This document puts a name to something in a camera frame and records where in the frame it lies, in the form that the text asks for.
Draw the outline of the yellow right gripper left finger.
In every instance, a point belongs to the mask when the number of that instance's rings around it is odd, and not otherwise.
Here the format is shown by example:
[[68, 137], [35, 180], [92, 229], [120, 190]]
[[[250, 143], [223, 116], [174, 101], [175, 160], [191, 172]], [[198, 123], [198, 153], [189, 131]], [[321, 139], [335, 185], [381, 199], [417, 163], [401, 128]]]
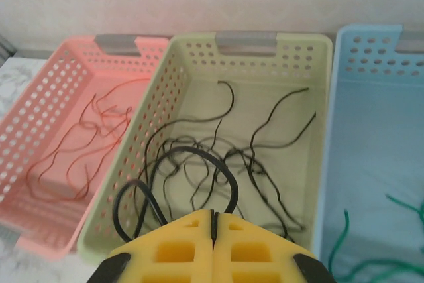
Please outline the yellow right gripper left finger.
[[215, 212], [202, 209], [112, 250], [89, 282], [212, 282]]

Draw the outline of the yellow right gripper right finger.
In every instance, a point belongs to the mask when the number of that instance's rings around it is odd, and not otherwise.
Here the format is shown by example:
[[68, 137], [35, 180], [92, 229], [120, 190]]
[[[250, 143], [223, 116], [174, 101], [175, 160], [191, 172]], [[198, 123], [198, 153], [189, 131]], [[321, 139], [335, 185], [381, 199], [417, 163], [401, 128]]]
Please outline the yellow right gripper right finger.
[[309, 250], [236, 215], [214, 215], [215, 282], [334, 282]]

